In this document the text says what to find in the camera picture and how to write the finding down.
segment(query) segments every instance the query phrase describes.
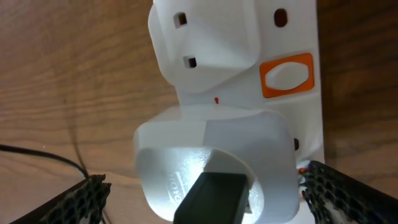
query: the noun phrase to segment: wood grain surface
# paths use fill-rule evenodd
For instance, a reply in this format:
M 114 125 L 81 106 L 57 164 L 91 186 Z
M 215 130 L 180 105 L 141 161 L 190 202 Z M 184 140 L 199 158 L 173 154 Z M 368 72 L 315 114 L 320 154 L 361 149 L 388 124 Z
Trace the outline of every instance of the wood grain surface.
M 177 105 L 147 29 L 150 0 L 1 0 L 0 144 L 78 161 L 113 183 L 112 224 L 167 223 L 149 208 L 132 135 Z M 318 2 L 326 163 L 398 197 L 396 0 Z M 81 180 L 58 162 L 0 153 L 0 223 Z

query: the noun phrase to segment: black mesh object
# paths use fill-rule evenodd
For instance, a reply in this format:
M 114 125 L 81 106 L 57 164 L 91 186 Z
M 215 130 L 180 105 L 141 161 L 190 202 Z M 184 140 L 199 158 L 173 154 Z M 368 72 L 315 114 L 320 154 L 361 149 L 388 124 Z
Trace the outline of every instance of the black mesh object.
M 111 184 L 103 183 L 104 179 L 105 175 L 91 175 L 11 224 L 76 224 L 82 218 L 98 224 L 111 191 Z
M 300 171 L 315 223 L 398 223 L 398 200 L 321 162 Z

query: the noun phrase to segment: white extension socket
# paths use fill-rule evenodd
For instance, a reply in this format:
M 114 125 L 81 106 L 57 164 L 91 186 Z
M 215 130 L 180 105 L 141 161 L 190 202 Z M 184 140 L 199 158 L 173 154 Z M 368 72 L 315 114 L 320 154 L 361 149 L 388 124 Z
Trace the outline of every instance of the white extension socket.
M 172 221 L 201 172 L 235 172 L 251 184 L 243 223 L 314 222 L 296 169 L 324 162 L 316 12 L 316 0 L 154 0 L 150 36 L 180 102 L 134 135 L 156 214 Z

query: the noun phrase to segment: cable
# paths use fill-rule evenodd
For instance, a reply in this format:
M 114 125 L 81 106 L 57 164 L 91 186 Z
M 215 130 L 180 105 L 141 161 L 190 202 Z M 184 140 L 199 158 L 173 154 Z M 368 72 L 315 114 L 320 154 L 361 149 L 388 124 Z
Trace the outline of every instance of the cable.
M 37 151 L 37 150 L 33 150 L 33 149 L 24 149 L 24 148 L 14 147 L 14 146 L 6 146 L 6 145 L 2 145 L 2 144 L 0 144 L 0 151 L 25 154 L 25 155 L 30 155 L 30 156 L 38 156 L 38 157 L 44 157 L 47 159 L 53 159 L 56 161 L 60 161 L 60 162 L 66 163 L 70 166 L 73 166 L 74 168 L 76 168 L 79 171 L 79 173 L 85 179 L 88 178 L 88 172 L 87 172 L 86 168 L 84 167 L 84 164 L 82 163 L 79 153 L 78 153 L 79 161 L 81 162 L 81 164 L 84 168 L 82 168 L 82 166 L 79 166 L 76 162 L 73 162 L 69 159 L 66 159 L 64 157 L 61 157 L 61 156 L 58 156 L 58 155 L 55 155 L 55 154 L 52 154 L 49 152 L 42 152 L 42 151 Z M 103 210 L 103 215 L 104 215 L 104 217 L 106 217 L 106 219 L 109 220 L 105 210 Z M 106 224 L 104 217 L 102 217 L 101 221 L 103 224 Z

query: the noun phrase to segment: mesh grille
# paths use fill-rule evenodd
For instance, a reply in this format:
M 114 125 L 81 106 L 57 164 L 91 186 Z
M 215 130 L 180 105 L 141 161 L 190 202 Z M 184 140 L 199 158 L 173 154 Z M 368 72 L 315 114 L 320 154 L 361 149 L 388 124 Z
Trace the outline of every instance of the mesh grille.
M 104 179 L 104 175 L 90 176 L 86 183 L 67 194 L 39 223 L 76 224 L 82 218 L 90 218 L 90 224 L 99 223 L 111 191 L 111 184 L 102 183 Z

